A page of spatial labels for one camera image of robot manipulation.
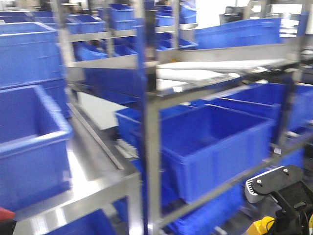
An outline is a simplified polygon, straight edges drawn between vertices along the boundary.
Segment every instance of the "blue plastic bin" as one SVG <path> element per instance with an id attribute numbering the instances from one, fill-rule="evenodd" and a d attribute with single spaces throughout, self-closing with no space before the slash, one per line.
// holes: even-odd
<path id="1" fill-rule="evenodd" d="M 137 170 L 141 173 L 141 179 L 143 181 L 142 187 L 141 187 L 141 195 L 143 200 L 143 216 L 144 220 L 147 220 L 147 182 L 146 182 L 146 172 L 144 168 L 142 167 L 140 159 L 132 160 L 131 163 L 137 168 Z M 167 206 L 169 203 L 177 200 L 179 197 L 178 195 L 169 188 L 168 185 L 168 175 L 166 175 L 166 172 L 162 172 L 161 175 L 161 205 L 163 207 Z M 113 206 L 117 210 L 118 216 L 122 221 L 128 221 L 128 210 L 127 210 L 127 199 L 122 198 L 118 201 L 115 201 L 113 203 Z"/>
<path id="2" fill-rule="evenodd" d="M 146 11 L 154 10 L 155 8 L 155 0 L 145 0 L 144 4 Z"/>
<path id="3" fill-rule="evenodd" d="M 196 29 L 199 49 L 281 43 L 280 18 L 242 20 Z"/>
<path id="4" fill-rule="evenodd" d="M 183 49 L 183 50 L 194 50 L 198 48 L 198 44 L 197 43 L 193 43 L 191 41 L 188 41 L 186 39 L 179 39 L 179 48 Z"/>
<path id="5" fill-rule="evenodd" d="M 30 11 L 0 11 L 0 16 L 22 16 L 31 17 Z"/>
<path id="6" fill-rule="evenodd" d="M 254 83 L 250 87 L 251 89 L 229 94 L 223 98 L 208 101 L 208 103 L 270 118 L 277 125 L 285 92 L 284 85 Z M 313 113 L 310 107 L 313 107 L 313 86 L 297 86 L 287 129 L 295 130 L 312 119 Z M 277 126 L 273 128 L 272 136 L 275 136 L 276 132 Z"/>
<path id="7" fill-rule="evenodd" d="M 176 219 L 168 227 L 175 235 L 208 235 L 221 226 L 243 204 L 241 185 L 235 185 L 212 201 Z"/>
<path id="8" fill-rule="evenodd" d="M 78 23 L 78 31 L 80 33 L 96 33 L 103 32 L 105 27 L 105 22 L 91 15 L 71 15 Z"/>
<path id="9" fill-rule="evenodd" d="M 34 17 L 53 17 L 52 11 L 32 11 Z"/>
<path id="10" fill-rule="evenodd" d="M 58 29 L 58 24 L 54 21 L 53 17 L 36 17 L 34 19 L 38 22 L 46 24 L 51 28 Z M 66 25 L 70 34 L 78 33 L 79 24 L 76 21 L 66 18 Z"/>
<path id="11" fill-rule="evenodd" d="M 137 55 L 137 52 L 132 50 L 130 47 L 126 45 L 116 45 L 114 46 L 115 53 L 118 56 L 123 56 L 123 55 Z"/>
<path id="12" fill-rule="evenodd" d="M 57 31 L 42 23 L 0 24 L 0 87 L 61 77 Z"/>
<path id="13" fill-rule="evenodd" d="M 97 210 L 46 235 L 116 235 L 102 210 Z"/>
<path id="14" fill-rule="evenodd" d="M 197 10 L 189 6 L 183 5 L 179 13 L 180 24 L 192 24 L 197 22 Z"/>
<path id="15" fill-rule="evenodd" d="M 68 190 L 72 129 L 53 100 L 39 86 L 2 90 L 0 100 L 1 206 L 17 211 Z"/>
<path id="16" fill-rule="evenodd" d="M 162 167 L 171 187 L 191 203 L 257 165 L 268 156 L 272 126 L 270 119 L 213 105 L 162 120 Z"/>
<path id="17" fill-rule="evenodd" d="M 157 10 L 158 12 L 166 12 L 166 13 L 172 13 L 172 12 L 173 12 L 172 6 L 168 6 L 168 5 L 159 5 L 159 6 L 156 6 L 156 10 Z"/>
<path id="18" fill-rule="evenodd" d="M 296 165 L 303 168 L 303 155 L 304 148 L 299 148 L 280 160 L 278 165 Z"/>
<path id="19" fill-rule="evenodd" d="M 22 85 L 13 85 L 9 87 L 2 87 L 0 90 L 16 88 L 20 86 L 30 86 L 30 85 L 40 85 L 45 92 L 53 98 L 55 103 L 59 106 L 63 116 L 65 118 L 71 117 L 71 113 L 69 111 L 69 107 L 67 105 L 67 94 L 65 92 L 65 87 L 67 85 L 66 81 L 63 78 L 51 79 L 51 80 L 43 80 L 30 82 Z"/>
<path id="20" fill-rule="evenodd" d="M 26 16 L 0 16 L 0 22 L 1 21 L 4 21 L 5 23 L 20 23 L 32 22 L 33 20 Z"/>
<path id="21" fill-rule="evenodd" d="M 97 7 L 98 17 L 104 20 L 105 9 L 103 7 Z"/>
<path id="22" fill-rule="evenodd" d="M 169 12 L 157 12 L 156 13 L 156 25 L 157 26 L 169 26 L 174 25 L 174 17 Z"/>
<path id="23" fill-rule="evenodd" d="M 111 21 L 111 27 L 116 30 L 133 29 L 136 26 L 135 20 L 129 21 Z"/>
<path id="24" fill-rule="evenodd" d="M 181 112 L 187 111 L 192 107 L 186 105 L 177 105 L 171 108 L 163 109 L 160 112 L 161 118 L 171 117 Z M 140 113 L 139 111 L 131 108 L 118 110 L 115 112 L 118 121 L 118 132 L 123 140 L 137 147 L 137 142 L 132 134 L 132 131 L 140 126 Z"/>
<path id="25" fill-rule="evenodd" d="M 170 49 L 173 49 L 172 42 L 170 40 L 158 40 L 156 48 L 158 50 L 170 50 Z"/>
<path id="26" fill-rule="evenodd" d="M 95 46 L 85 42 L 75 43 L 75 57 L 78 61 L 97 60 L 107 58 L 107 54 L 98 50 Z"/>
<path id="27" fill-rule="evenodd" d="M 113 21 L 134 20 L 134 9 L 125 4 L 111 3 L 109 12 Z"/>

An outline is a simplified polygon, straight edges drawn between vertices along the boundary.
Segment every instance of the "yellow object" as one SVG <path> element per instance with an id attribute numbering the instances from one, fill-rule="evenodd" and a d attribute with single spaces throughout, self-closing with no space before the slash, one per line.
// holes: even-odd
<path id="1" fill-rule="evenodd" d="M 268 232 L 274 223 L 274 218 L 266 216 L 261 220 L 255 221 L 246 231 L 248 235 L 263 235 Z"/>

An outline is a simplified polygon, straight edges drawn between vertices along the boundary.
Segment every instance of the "stainless steel shelf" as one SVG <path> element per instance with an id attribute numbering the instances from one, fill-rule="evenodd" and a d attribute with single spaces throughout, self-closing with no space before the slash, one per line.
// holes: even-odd
<path id="1" fill-rule="evenodd" d="M 114 37 L 129 37 L 135 36 L 136 30 L 114 30 L 111 29 L 107 32 L 98 32 L 98 33 L 81 33 L 81 34 L 70 34 L 69 41 L 70 42 L 82 42 L 82 41 L 91 41 L 91 40 L 100 40 L 100 39 L 108 39 Z"/>
<path id="2" fill-rule="evenodd" d="M 128 30 L 115 30 L 112 29 L 113 35 L 112 37 L 118 38 L 118 37 L 130 37 L 136 35 L 135 29 L 128 29 Z"/>
<path id="3" fill-rule="evenodd" d="M 181 30 L 190 30 L 190 29 L 195 29 L 198 26 L 198 23 L 185 23 L 180 25 Z M 160 26 L 156 27 L 156 33 L 166 33 L 166 32 L 174 32 L 175 31 L 175 26 L 170 25 L 170 26 Z"/>
<path id="4" fill-rule="evenodd" d="M 71 34 L 69 36 L 70 42 L 82 42 L 91 40 L 100 40 L 111 37 L 111 32 L 98 32 L 98 33 L 82 33 L 82 34 Z"/>
<path id="5" fill-rule="evenodd" d="M 128 196 L 129 234 L 142 235 L 140 174 L 119 153 L 112 139 L 103 133 L 98 135 L 90 119 L 72 108 L 74 116 L 69 122 L 75 136 L 67 149 L 71 190 L 18 211 L 14 234 L 43 235 Z"/>

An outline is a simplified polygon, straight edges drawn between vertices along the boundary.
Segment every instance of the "red object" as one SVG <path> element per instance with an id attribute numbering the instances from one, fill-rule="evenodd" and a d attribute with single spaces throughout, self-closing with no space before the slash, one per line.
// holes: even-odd
<path id="1" fill-rule="evenodd" d="M 0 220 L 13 219 L 14 216 L 14 212 L 8 211 L 7 209 L 0 207 Z"/>

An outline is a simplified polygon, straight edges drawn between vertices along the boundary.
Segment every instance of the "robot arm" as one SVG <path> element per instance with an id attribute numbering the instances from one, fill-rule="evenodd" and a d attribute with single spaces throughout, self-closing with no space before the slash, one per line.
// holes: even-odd
<path id="1" fill-rule="evenodd" d="M 308 219 L 313 214 L 313 192 L 302 179 L 302 170 L 297 166 L 288 165 L 246 181 L 246 197 L 249 202 L 256 203 L 266 196 L 271 196 L 282 208 L 276 212 L 276 218 L 268 226 L 270 229 L 266 229 L 266 234 L 310 235 Z"/>

